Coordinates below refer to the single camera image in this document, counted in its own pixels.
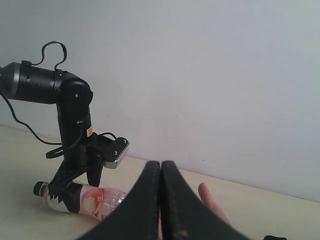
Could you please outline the person's open bare hand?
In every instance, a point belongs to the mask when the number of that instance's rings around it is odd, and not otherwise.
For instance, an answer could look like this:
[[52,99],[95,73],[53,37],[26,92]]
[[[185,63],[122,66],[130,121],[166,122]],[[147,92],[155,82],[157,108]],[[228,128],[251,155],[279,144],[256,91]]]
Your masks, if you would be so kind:
[[199,196],[184,181],[161,186],[159,240],[214,240],[229,237],[232,225],[213,199],[208,186],[198,186]]

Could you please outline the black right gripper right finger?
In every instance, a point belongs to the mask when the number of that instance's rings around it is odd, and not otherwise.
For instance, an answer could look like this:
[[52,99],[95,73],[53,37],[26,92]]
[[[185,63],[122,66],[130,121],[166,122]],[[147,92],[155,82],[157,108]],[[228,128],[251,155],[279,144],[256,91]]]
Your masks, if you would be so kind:
[[161,229],[164,240],[248,239],[201,202],[172,160],[161,164]]

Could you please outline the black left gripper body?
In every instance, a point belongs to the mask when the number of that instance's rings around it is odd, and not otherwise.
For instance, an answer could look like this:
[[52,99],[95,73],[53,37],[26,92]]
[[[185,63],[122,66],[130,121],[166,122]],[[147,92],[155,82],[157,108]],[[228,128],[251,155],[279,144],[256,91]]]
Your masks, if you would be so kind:
[[103,161],[107,148],[115,142],[114,138],[93,133],[64,156],[61,164],[61,184],[66,186],[74,179],[86,174],[89,185],[98,187],[101,182]]

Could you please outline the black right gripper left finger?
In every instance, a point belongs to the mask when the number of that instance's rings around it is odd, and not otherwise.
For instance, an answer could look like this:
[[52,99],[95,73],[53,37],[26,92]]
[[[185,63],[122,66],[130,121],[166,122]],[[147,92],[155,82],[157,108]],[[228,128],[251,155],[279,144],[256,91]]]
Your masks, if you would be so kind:
[[80,240],[156,240],[159,233],[160,163],[148,161],[116,209]]

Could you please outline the black sleeved forearm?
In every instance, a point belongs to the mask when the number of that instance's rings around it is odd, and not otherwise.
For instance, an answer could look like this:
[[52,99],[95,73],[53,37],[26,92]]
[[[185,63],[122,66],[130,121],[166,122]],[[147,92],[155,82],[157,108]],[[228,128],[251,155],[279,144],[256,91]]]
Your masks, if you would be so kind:
[[263,240],[288,240],[286,237],[279,237],[273,235],[266,235]]

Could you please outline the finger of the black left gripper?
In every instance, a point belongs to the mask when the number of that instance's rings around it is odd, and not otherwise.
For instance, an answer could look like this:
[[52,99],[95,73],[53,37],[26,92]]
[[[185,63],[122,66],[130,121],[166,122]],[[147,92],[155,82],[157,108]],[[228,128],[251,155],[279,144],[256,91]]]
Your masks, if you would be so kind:
[[49,183],[49,195],[51,197],[58,197],[59,199],[63,188],[71,182],[76,183],[74,180],[83,175],[86,170],[85,166],[62,162],[52,181]]
[[70,182],[62,189],[59,200],[62,200],[68,212],[75,214],[80,212],[80,195],[82,188],[82,184]]

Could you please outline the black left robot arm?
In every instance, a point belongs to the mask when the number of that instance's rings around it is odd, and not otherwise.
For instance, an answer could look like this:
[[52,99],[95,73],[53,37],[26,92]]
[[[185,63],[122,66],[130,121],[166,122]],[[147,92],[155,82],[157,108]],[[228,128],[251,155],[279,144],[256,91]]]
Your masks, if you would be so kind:
[[67,71],[12,62],[0,69],[0,93],[6,101],[57,107],[60,142],[46,157],[63,156],[63,161],[51,182],[35,184],[34,194],[60,212],[84,214],[98,220],[109,215],[124,198],[120,190],[100,187],[104,163],[116,158],[113,151],[117,138],[110,133],[93,132],[90,86]]

